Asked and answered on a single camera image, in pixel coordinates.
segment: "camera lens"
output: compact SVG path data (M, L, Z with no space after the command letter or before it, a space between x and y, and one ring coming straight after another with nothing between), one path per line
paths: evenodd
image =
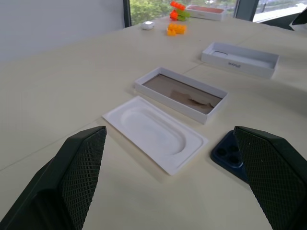
M238 152L239 151L239 148L237 146L235 146L235 145L230 146L229 149L232 152Z
M227 152L224 149L218 149L217 154L220 155L220 156L225 156L227 154Z
M239 158L236 157L236 156L230 156L228 159L233 164L239 164L239 162L240 162Z

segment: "blue phone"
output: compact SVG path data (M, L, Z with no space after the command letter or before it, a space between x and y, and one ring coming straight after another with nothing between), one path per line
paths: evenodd
M233 130L228 132L220 143L215 146L210 157L215 163L222 166L242 181L248 183L241 153L236 143Z

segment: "table surface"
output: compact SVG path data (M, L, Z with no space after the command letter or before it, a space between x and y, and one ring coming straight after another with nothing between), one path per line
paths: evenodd
M210 160L210 150L234 126L286 138L305 158L306 37L229 18L191 18L186 35L168 37L168 18L151 31L133 26L0 68L0 219L65 139L94 126L108 136L99 182L84 230L271 229L249 186ZM200 62L211 42L281 55L273 80ZM164 67L229 92L202 125L145 97L209 144L171 177L101 115L133 98L133 82Z

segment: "orange toy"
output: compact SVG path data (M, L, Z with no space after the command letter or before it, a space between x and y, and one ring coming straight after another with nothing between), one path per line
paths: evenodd
M180 4L180 3L178 3L178 2L175 2L175 1L172 1L170 5L173 6L173 7L175 7L175 8L178 8L178 9L180 9L180 10L182 10L182 11L184 11L184 10L186 9L186 6L185 6L185 5Z
M167 29L167 36L176 36L176 31Z
M187 30L186 25L173 24L173 23L170 23L167 28L167 31L175 31L175 33L179 35L184 35L186 33L186 30Z

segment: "white tray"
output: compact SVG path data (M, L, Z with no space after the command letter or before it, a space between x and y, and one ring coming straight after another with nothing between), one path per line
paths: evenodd
M159 81L154 87L150 87L148 83L154 80L157 76L163 75L169 78L170 81ZM228 95L227 92L199 82L192 78L170 71L165 68L157 68L145 76L137 79L134 83L137 91L165 104L166 106L177 110L178 112L205 124L207 119L213 116L214 113L225 102ZM200 109L197 105L189 105L184 100L178 100L172 97L172 92L179 92L182 96L188 95L198 102L210 102L213 108Z
M168 174L176 174L208 140L137 96L103 118Z
M278 60L277 54L224 43L212 43L201 55L203 62L268 79L275 72Z

